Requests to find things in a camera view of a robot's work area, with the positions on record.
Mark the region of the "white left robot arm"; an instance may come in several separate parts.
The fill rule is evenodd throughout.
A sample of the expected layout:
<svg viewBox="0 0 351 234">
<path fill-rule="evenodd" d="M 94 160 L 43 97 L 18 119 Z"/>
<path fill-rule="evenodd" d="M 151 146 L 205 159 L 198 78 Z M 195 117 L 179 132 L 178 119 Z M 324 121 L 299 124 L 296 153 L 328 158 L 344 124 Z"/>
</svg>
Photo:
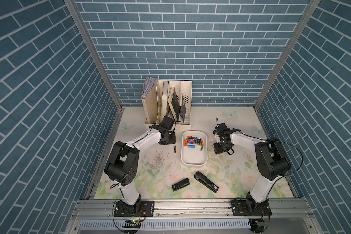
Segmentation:
<svg viewBox="0 0 351 234">
<path fill-rule="evenodd" d="M 104 173 L 119 187 L 124 204 L 133 207 L 140 202 L 140 194 L 134 184 L 140 154 L 156 144 L 175 144 L 174 125 L 175 121 L 172 118 L 164 117 L 160 124 L 151 125 L 149 130 L 139 137 L 113 144 Z"/>
</svg>

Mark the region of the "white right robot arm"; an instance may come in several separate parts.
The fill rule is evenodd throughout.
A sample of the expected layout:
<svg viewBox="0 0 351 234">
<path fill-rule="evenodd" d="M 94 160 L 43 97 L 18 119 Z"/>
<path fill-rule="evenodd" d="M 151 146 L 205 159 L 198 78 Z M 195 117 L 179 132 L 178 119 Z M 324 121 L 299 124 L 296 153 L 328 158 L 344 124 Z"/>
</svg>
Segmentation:
<svg viewBox="0 0 351 234">
<path fill-rule="evenodd" d="M 276 138 L 261 139 L 250 136 L 239 129 L 227 127 L 225 123 L 218 124 L 213 134 L 216 138 L 216 154 L 231 155 L 235 146 L 255 152 L 259 176 L 247 195 L 247 203 L 256 205 L 266 202 L 274 184 L 285 177 L 292 167 L 282 142 Z"/>
</svg>

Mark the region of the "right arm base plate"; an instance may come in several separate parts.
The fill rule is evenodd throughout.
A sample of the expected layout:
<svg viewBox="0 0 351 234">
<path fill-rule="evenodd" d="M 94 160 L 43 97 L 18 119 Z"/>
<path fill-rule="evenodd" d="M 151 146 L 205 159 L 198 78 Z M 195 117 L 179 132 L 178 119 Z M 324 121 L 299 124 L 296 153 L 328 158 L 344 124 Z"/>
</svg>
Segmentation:
<svg viewBox="0 0 351 234">
<path fill-rule="evenodd" d="M 271 216 L 269 200 L 256 203 L 254 200 L 235 198 L 231 201 L 234 216 Z"/>
</svg>

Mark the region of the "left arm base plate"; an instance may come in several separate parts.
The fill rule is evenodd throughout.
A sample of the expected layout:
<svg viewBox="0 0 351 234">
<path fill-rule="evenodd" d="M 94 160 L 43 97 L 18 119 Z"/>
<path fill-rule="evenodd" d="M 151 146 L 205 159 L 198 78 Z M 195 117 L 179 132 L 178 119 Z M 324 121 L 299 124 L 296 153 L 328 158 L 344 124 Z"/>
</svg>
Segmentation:
<svg viewBox="0 0 351 234">
<path fill-rule="evenodd" d="M 133 206 L 119 200 L 113 208 L 112 215 L 114 217 L 152 217 L 154 214 L 155 202 L 153 200 L 141 200 Z"/>
</svg>

